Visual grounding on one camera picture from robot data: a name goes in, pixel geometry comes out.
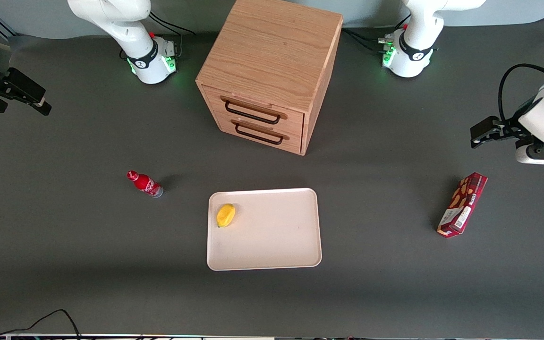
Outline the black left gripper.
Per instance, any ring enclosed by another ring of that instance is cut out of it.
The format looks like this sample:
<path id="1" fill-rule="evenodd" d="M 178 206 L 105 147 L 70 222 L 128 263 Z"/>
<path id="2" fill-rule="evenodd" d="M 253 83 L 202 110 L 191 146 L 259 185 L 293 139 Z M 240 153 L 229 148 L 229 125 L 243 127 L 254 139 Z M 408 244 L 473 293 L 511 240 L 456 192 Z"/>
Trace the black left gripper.
<path id="1" fill-rule="evenodd" d="M 533 135 L 516 118 L 502 120 L 489 116 L 470 129 L 471 149 L 491 141 L 503 141 L 516 138 L 521 142 L 533 142 Z"/>

